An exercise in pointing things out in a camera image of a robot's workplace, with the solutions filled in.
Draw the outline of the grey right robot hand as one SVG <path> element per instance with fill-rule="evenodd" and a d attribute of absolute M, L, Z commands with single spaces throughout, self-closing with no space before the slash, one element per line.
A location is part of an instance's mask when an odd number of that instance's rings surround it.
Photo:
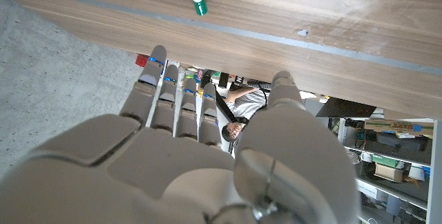
<path fill-rule="evenodd" d="M 1 180 L 2 223 L 356 223 L 356 172 L 336 136 L 302 103 L 287 71 L 221 148 L 215 87 L 201 107 L 166 49 L 117 114 L 89 119 L 33 149 Z"/>

